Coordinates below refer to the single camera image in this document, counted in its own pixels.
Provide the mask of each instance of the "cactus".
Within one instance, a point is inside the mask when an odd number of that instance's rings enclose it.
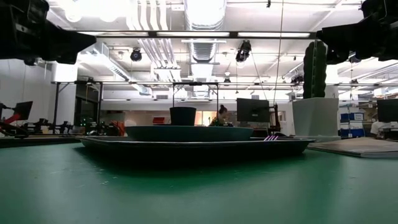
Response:
[[[326,66],[326,46],[316,40],[305,50],[304,99],[325,97]]]

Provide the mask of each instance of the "dark green bowl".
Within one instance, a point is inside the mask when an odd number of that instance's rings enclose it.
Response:
[[[220,142],[248,141],[252,128],[193,127],[193,126],[131,126],[127,135],[133,141],[144,142]]]

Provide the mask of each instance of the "green table surface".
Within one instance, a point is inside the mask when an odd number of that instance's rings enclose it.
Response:
[[[112,166],[81,144],[0,149],[0,223],[398,223],[398,161],[306,150],[241,164]]]

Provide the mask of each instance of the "white planter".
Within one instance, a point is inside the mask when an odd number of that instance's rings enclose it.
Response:
[[[338,98],[311,98],[293,102],[297,137],[338,139]]]

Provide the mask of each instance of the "computer monitor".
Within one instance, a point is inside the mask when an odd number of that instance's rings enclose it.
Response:
[[[270,122],[269,101],[236,99],[238,108],[238,121],[244,122]]]
[[[380,122],[398,121],[398,99],[378,100],[377,115]]]
[[[18,121],[25,121],[29,119],[30,109],[32,109],[33,101],[17,103],[14,108],[14,115],[19,114]]]

